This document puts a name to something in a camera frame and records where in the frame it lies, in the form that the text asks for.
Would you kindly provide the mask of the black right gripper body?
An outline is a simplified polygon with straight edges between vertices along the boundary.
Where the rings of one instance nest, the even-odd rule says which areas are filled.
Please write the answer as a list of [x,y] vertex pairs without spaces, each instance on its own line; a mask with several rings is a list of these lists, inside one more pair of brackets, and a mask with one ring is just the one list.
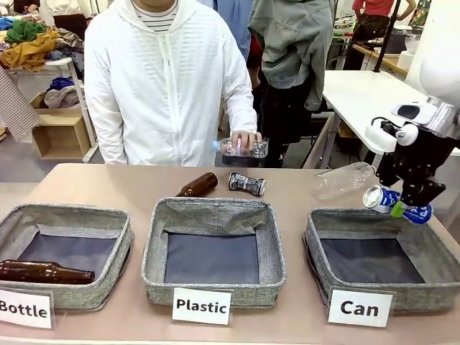
[[439,136],[414,124],[384,124],[383,129],[396,138],[395,149],[385,154],[397,156],[397,176],[403,182],[432,178],[451,152],[459,148],[458,139]]

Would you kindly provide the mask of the person's left hand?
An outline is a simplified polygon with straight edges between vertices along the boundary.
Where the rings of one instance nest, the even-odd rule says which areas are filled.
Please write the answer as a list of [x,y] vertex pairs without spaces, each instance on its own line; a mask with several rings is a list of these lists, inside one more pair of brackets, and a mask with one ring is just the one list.
[[239,148],[244,151],[251,151],[257,142],[262,141],[262,135],[259,132],[250,133],[246,131],[235,131],[231,133],[231,145],[233,148]]

